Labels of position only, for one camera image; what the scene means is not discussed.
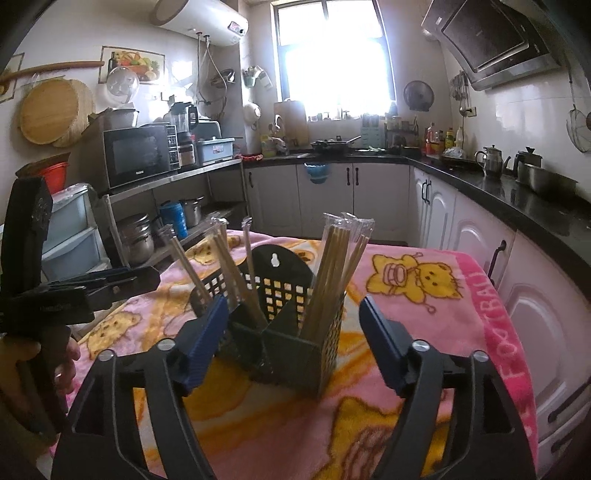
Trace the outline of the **person's left hand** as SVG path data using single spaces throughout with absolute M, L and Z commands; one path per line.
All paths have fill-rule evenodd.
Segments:
M 58 394 L 65 396 L 73 391 L 76 362 L 79 358 L 80 347 L 78 342 L 70 337 L 62 361 L 55 369 L 54 386 Z

